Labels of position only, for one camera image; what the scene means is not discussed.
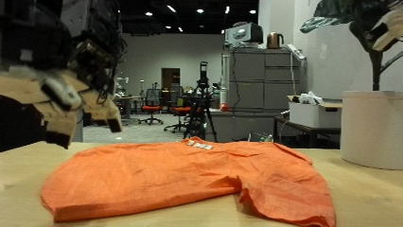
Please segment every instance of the white pot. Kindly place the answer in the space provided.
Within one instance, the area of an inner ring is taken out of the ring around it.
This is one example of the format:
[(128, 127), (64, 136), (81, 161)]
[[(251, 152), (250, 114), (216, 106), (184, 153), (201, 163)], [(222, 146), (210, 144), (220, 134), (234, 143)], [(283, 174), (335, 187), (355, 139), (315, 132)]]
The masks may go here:
[(342, 158), (403, 169), (403, 93), (343, 92)]

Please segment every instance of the white wall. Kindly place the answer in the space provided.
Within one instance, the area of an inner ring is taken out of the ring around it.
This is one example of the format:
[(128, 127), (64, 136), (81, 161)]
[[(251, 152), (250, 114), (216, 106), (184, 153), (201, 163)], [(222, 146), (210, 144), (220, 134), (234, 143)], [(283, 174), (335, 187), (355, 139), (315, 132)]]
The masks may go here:
[[(294, 41), (307, 57), (307, 87), (327, 98), (342, 98), (343, 91), (371, 90), (371, 63), (367, 52), (347, 25), (326, 26), (307, 34), (299, 31), (321, 0), (295, 1)], [(384, 54), (387, 61), (403, 48), (398, 44)], [(399, 60), (383, 73), (380, 90), (403, 91), (403, 67)]]
[(266, 46), (266, 38), (271, 32), (283, 35), (285, 44), (294, 42), (294, 4), (295, 0), (259, 1), (258, 25), (263, 28), (263, 46)]
[(208, 61), (209, 83), (218, 82), (222, 75), (224, 35), (161, 34), (137, 37), (124, 34), (128, 42), (126, 60), (118, 65), (118, 77), (129, 77), (124, 84), (128, 94), (138, 96), (144, 79), (144, 89), (161, 84), (161, 68), (180, 68), (182, 86), (197, 86), (201, 77), (201, 61)]

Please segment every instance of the wooden table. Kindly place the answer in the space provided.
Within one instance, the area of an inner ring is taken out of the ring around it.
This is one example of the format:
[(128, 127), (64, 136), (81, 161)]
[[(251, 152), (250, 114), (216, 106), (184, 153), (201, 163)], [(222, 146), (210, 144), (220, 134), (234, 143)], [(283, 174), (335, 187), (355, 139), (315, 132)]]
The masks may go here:
[(273, 124), (273, 137), (274, 138), (278, 138), (277, 123), (282, 123), (285, 126), (289, 126), (294, 129), (297, 129), (298, 131), (306, 132), (309, 134), (309, 136), (310, 136), (309, 148), (317, 147), (319, 134), (341, 134), (342, 133), (342, 128), (311, 128), (311, 127), (298, 125), (298, 124), (290, 122), (290, 120), (286, 118), (275, 116), (274, 124)]
[[(237, 203), (237, 195), (114, 218), (53, 223), (40, 204), (40, 187), (52, 170), (77, 151), (101, 144), (72, 143), (69, 149), (44, 142), (0, 153), (0, 226), (293, 226), (257, 218)], [(338, 227), (402, 226), (403, 172), (357, 166), (335, 149), (299, 149), (327, 180)]]

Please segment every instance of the gray cabinet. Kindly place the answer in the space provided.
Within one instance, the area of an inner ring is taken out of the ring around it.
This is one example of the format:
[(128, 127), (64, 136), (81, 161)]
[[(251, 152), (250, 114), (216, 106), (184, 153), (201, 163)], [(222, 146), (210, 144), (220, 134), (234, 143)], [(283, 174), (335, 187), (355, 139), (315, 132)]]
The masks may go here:
[(234, 112), (289, 109), (287, 95), (301, 93), (301, 61), (286, 49), (230, 52), (227, 106)]
[(230, 51), (227, 66), (229, 112), (212, 112), (218, 142), (273, 134), (273, 118), (289, 109), (287, 95), (301, 93), (301, 62), (286, 49)]

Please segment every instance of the camera on tripod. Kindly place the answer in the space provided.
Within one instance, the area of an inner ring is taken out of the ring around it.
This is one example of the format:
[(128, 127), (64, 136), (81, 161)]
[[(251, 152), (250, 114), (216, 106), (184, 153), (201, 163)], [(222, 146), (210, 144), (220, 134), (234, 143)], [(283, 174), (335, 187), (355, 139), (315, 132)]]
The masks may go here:
[(206, 76), (206, 65), (208, 62), (201, 62), (201, 79), (198, 80), (198, 87), (196, 89), (194, 96), (192, 96), (192, 110), (190, 110), (190, 120), (186, 127), (186, 132), (184, 134), (184, 139), (192, 136), (198, 136), (205, 139), (205, 127), (206, 118), (210, 123), (212, 133), (214, 136), (214, 141), (217, 142), (217, 132), (214, 130), (214, 124), (210, 113), (210, 101), (212, 96), (208, 94), (209, 88), (209, 78)]
[(198, 80), (198, 87), (201, 89), (209, 88), (209, 78), (206, 77), (206, 65), (208, 65), (208, 62), (202, 61), (201, 62), (201, 79)]

